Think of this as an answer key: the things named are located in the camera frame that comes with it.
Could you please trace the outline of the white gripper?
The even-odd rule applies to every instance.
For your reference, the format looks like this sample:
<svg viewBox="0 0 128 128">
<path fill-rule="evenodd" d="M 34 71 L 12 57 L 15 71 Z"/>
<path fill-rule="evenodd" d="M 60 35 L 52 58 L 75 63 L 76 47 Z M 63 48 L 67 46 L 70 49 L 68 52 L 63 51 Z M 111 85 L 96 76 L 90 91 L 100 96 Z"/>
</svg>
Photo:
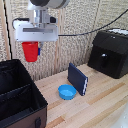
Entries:
<svg viewBox="0 0 128 128">
<path fill-rule="evenodd" d="M 15 28 L 15 39 L 18 42 L 38 42 L 38 55 L 41 52 L 40 42 L 56 41 L 58 39 L 58 28 L 53 24 L 43 27 L 34 27 L 29 22 L 20 23 Z"/>
</svg>

